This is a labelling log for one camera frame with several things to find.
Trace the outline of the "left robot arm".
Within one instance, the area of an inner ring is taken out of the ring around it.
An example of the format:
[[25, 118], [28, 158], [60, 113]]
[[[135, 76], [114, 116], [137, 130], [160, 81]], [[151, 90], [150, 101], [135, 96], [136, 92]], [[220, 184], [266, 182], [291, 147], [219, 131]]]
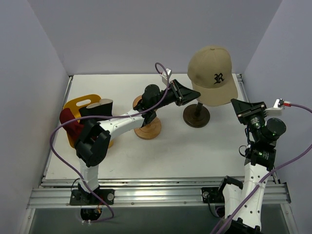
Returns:
[[198, 97], [200, 92], [189, 89], [174, 79], [166, 90], [160, 90], [155, 84], [148, 85], [137, 105], [120, 118], [85, 121], [82, 133], [74, 144], [79, 158], [79, 172], [83, 177], [77, 191], [82, 201], [87, 205], [99, 204], [98, 168], [106, 157], [111, 140], [127, 131], [150, 124], [156, 118], [156, 109], [171, 103], [183, 106]]

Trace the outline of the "beige baseball cap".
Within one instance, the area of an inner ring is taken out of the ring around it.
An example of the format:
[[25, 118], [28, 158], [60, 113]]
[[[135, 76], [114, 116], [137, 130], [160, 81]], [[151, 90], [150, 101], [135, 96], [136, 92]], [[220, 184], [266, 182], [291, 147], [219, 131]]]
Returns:
[[238, 98], [238, 90], [232, 75], [232, 60], [228, 50], [222, 46], [205, 46], [194, 53], [187, 76], [197, 99], [207, 106], [221, 106]]

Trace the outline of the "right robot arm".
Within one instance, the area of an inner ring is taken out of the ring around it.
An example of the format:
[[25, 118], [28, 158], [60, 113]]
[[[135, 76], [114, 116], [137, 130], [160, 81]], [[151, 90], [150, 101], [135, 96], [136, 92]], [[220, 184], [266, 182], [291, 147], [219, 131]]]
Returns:
[[276, 117], [284, 109], [284, 102], [277, 99], [268, 108], [264, 102], [231, 99], [238, 121], [246, 127], [244, 181], [226, 176], [217, 188], [217, 197], [224, 201], [224, 216], [213, 234], [261, 233], [261, 209], [269, 173], [274, 169], [275, 147], [286, 131], [285, 123]]

